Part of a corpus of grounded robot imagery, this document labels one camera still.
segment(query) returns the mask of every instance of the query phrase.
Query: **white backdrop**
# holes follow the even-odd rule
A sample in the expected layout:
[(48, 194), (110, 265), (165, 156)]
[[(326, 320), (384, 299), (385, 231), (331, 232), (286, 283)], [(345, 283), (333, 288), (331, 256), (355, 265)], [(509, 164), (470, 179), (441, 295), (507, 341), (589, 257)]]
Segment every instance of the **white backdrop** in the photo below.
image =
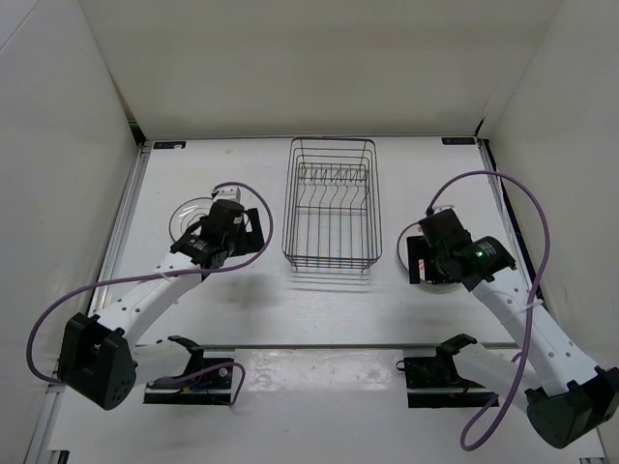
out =
[[(535, 191), (547, 211), (550, 308), (603, 367), (619, 365), (617, 44), (615, 0), (564, 1), (491, 137), (499, 168)], [(523, 195), (511, 197), (539, 263), (539, 220)], [(601, 428), (611, 462), (619, 462), (618, 419)]]
[(492, 127), (559, 0), (81, 0), (151, 138)]
[[(135, 155), (79, 4), (35, 3), (0, 2), (3, 463), (23, 461), (46, 389), (26, 367), (28, 333), (47, 305), (96, 278)], [(43, 327), (39, 364), (54, 366), (84, 297)]]

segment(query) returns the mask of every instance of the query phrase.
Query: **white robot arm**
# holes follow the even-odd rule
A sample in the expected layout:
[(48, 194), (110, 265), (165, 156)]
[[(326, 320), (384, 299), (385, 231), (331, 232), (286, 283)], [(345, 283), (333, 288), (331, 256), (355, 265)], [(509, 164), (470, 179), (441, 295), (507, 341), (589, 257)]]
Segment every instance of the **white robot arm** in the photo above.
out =
[(258, 212), (240, 204), (239, 189), (222, 188), (213, 196), (209, 214), (187, 229), (154, 270), (163, 278), (139, 282), (92, 317), (77, 313), (70, 319), (58, 366), (61, 381), (109, 410), (135, 385), (199, 370), (202, 350), (190, 340), (174, 335), (154, 345), (137, 342), (208, 271), (228, 257), (264, 247)]
[[(420, 261), (426, 280), (461, 282), (522, 347), (528, 292), (510, 283), (516, 268), (510, 253), (491, 237), (473, 242), (453, 210), (429, 215), (419, 225), (423, 237), (407, 239), (411, 283), (420, 282)], [(536, 307), (532, 316), (528, 361), (533, 370), (525, 369), (514, 403), (547, 443), (564, 448), (612, 417), (619, 405), (619, 369), (601, 369), (544, 307)], [(437, 347), (435, 364), (447, 379), (473, 381), (504, 397), (517, 369), (466, 334)]]

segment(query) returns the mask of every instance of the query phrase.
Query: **purple cable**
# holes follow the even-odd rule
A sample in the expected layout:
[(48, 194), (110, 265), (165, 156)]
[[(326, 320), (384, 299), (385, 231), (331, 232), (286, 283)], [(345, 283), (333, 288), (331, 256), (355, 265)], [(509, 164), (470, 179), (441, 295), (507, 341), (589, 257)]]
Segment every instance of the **purple cable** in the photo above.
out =
[(519, 181), (513, 176), (510, 176), (509, 174), (503, 174), (502, 172), (480, 170), (480, 171), (465, 172), (463, 174), (455, 176), (455, 178), (448, 181), (443, 187), (441, 187), (438, 190), (438, 192), (436, 192), (436, 194), (432, 198), (432, 201), (429, 202), (429, 206), (427, 207), (427, 210), (429, 212), (432, 211), (432, 208), (434, 207), (434, 203), (436, 203), (436, 200), (441, 195), (441, 193), (443, 193), (447, 189), (447, 187), (453, 184), (454, 182), (459, 181), (460, 179), (463, 179), (465, 177), (481, 176), (481, 175), (500, 177), (502, 179), (505, 179), (515, 184), (524, 193), (526, 193), (526, 195), (531, 199), (531, 201), (535, 205), (535, 208), (538, 210), (538, 214), (540, 215), (540, 219), (542, 220), (542, 228), (544, 229), (545, 245), (544, 245), (544, 256), (542, 257), (542, 262), (540, 263), (540, 267), (538, 268), (535, 278), (533, 279), (533, 283), (531, 284), (531, 290), (529, 291), (529, 296), (527, 298), (527, 306), (529, 307), (527, 307), (527, 310), (526, 310), (526, 324), (525, 324), (525, 329), (524, 329), (524, 338), (522, 340), (522, 351), (519, 354), (520, 361), (518, 363), (518, 368), (516, 370), (516, 377), (514, 378), (514, 381), (512, 382), (512, 387), (510, 388), (509, 392), (507, 393), (507, 396), (505, 397), (505, 402), (499, 409), (499, 412), (497, 413), (496, 417), (492, 421), (492, 424), (490, 425), (490, 427), (487, 428), (487, 431), (484, 432), (484, 434), (482, 434), (482, 436), (475, 443), (471, 445), (467, 445), (466, 435), (468, 434), (468, 431), (470, 430), (470, 428), (475, 424), (475, 422), (490, 407), (490, 402), (486, 406), (484, 406), (484, 408), (482, 408), (477, 414), (475, 414), (475, 416), (473, 416), (473, 418), (464, 426), (464, 428), (462, 429), (462, 433), (460, 434), (460, 446), (465, 451), (476, 450), (492, 436), (492, 434), (496, 431), (496, 429), (501, 424), (501, 421), (503, 420), (503, 418), (505, 418), (505, 415), (507, 414), (508, 409), (510, 408), (510, 406), (512, 405), (512, 402), (514, 401), (514, 398), (516, 397), (518, 387), (520, 386), (522, 376), (524, 375), (524, 367), (526, 366), (526, 360), (529, 356), (529, 348), (531, 346), (531, 333), (533, 332), (533, 307), (531, 306), (531, 304), (535, 300), (535, 296), (537, 294), (538, 288), (540, 287), (540, 280), (542, 279), (542, 275), (544, 274), (546, 264), (548, 263), (548, 258), (550, 257), (550, 231), (548, 229), (548, 221), (545, 217), (545, 213), (544, 213), (544, 210), (542, 209), (542, 205), (540, 204), (540, 202), (538, 201), (538, 199), (535, 197), (535, 195), (533, 194), (531, 190), (529, 190), (521, 181)]
[(215, 370), (220, 370), (223, 367), (238, 367), (241, 371), (241, 380), (239, 381), (239, 386), (236, 388), (234, 392), (234, 396), (232, 396), (232, 400), (229, 403), (224, 403), (227, 406), (234, 406), (236, 403), (236, 398), (239, 396), (239, 392), (243, 387), (243, 383), (245, 382), (246, 371), (242, 364), (238, 362), (222, 362), (221, 364), (212, 365), (210, 367), (205, 367), (204, 369), (198, 370), (192, 374), (184, 375), (183, 377), (162, 377), (161, 379), (157, 379), (155, 382), (152, 382), (153, 387), (157, 387), (160, 389), (173, 389), (178, 387), (179, 384), (184, 384), (189, 380), (193, 380), (199, 377), (202, 377), (205, 374), (213, 372)]
[(35, 342), (35, 337), (37, 336), (37, 332), (39, 331), (39, 328), (41, 327), (42, 323), (47, 318), (47, 316), (49, 316), (49, 314), (51, 314), (51, 312), (54, 309), (56, 309), (58, 306), (60, 306), (62, 303), (64, 303), (67, 300), (70, 300), (71, 298), (73, 298), (76, 295), (79, 295), (80, 293), (84, 293), (84, 292), (93, 290), (98, 287), (104, 287), (106, 285), (115, 285), (117, 283), (129, 283), (129, 282), (144, 282), (147, 280), (157, 280), (158, 278), (164, 278), (164, 276), (177, 277), (177, 276), (186, 276), (188, 274), (202, 274), (204, 276), (209, 276), (210, 274), (229, 273), (230, 271), (237, 271), (241, 268), (245, 268), (251, 263), (253, 263), (256, 259), (258, 259), (260, 255), (262, 255), (262, 253), (264, 253), (264, 251), (267, 249), (267, 247), (271, 243), (271, 239), (273, 238), (273, 229), (274, 229), (273, 213), (271, 212), (269, 205), (267, 204), (266, 200), (262, 197), (262, 195), (260, 195), (260, 193), (258, 193), (255, 189), (248, 186), (247, 184), (243, 184), (241, 182), (224, 182), (223, 184), (219, 184), (218, 186), (215, 186), (215, 189), (221, 189), (223, 187), (240, 187), (242, 189), (249, 190), (260, 201), (260, 203), (262, 204), (262, 206), (267, 212), (267, 216), (269, 218), (269, 235), (267, 236), (267, 240), (264, 242), (264, 246), (254, 256), (252, 256), (250, 259), (248, 259), (247, 261), (241, 264), (237, 264), (235, 266), (229, 266), (227, 268), (184, 269), (180, 271), (170, 271), (167, 273), (159, 273), (159, 274), (145, 274), (145, 275), (134, 275), (131, 277), (119, 277), (119, 278), (112, 278), (110, 280), (102, 280), (100, 282), (89, 283), (88, 285), (84, 285), (82, 287), (74, 289), (72, 292), (69, 292), (64, 297), (61, 297), (58, 300), (56, 300), (54, 303), (52, 303), (43, 312), (43, 314), (39, 316), (39, 319), (37, 319), (37, 322), (35, 322), (34, 326), (32, 327), (32, 331), (30, 331), (30, 334), (28, 335), (28, 342), (26, 343), (26, 362), (28, 363), (28, 368), (30, 369), (30, 371), (36, 377), (39, 377), (41, 380), (44, 380), (50, 384), (62, 384), (60, 380), (43, 374), (35, 366), (35, 362), (33, 359), (33, 353), (32, 353), (33, 345)]

